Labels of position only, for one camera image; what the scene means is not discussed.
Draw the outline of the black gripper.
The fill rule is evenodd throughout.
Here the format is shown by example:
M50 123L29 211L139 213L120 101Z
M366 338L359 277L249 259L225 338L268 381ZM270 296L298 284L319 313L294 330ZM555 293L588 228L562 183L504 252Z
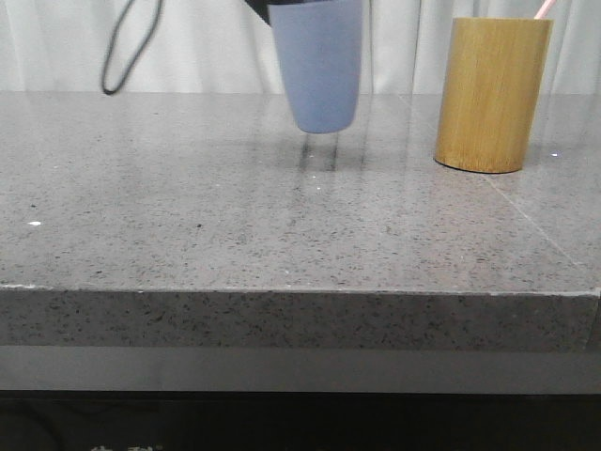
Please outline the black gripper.
M302 4L303 0L244 0L244 3L266 24L270 25L270 7Z

